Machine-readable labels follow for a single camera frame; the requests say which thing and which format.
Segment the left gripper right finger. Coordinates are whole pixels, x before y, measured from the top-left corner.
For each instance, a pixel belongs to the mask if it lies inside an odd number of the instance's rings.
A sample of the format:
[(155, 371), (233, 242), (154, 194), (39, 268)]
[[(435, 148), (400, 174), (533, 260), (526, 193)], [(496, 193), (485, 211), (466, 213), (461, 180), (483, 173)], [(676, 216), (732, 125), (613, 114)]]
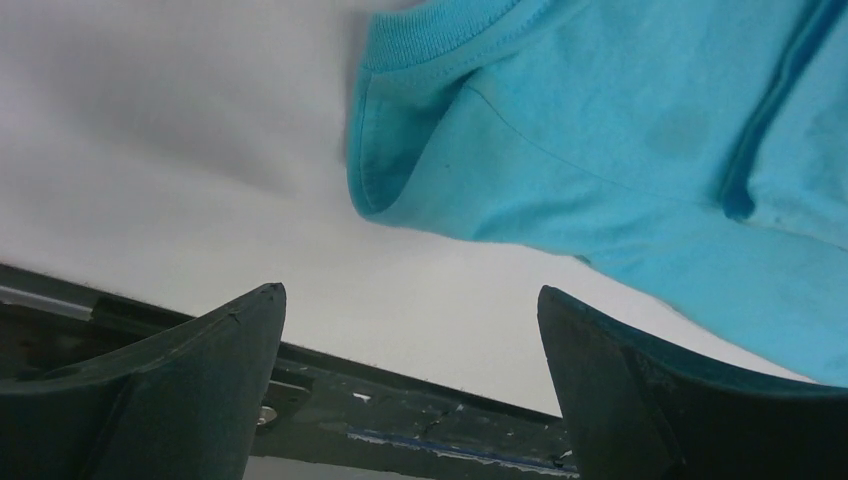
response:
[(550, 286), (537, 319), (584, 479), (843, 479), (847, 392), (731, 365)]

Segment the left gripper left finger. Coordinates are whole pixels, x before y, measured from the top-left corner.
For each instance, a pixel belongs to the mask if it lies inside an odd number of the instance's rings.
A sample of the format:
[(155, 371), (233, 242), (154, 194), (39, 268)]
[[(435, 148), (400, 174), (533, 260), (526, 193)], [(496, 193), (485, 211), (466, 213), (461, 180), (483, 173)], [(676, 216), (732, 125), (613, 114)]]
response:
[(284, 325), (266, 284), (146, 338), (1, 309), (5, 479), (239, 479)]

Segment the turquoise t shirt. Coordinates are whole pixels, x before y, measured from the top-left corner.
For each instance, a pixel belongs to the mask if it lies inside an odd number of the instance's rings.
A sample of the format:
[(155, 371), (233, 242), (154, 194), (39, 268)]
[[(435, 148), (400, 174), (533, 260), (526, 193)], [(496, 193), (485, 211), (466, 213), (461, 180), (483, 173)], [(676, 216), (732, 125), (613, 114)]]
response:
[(847, 382), (843, 1), (427, 1), (369, 22), (355, 209), (580, 259)]

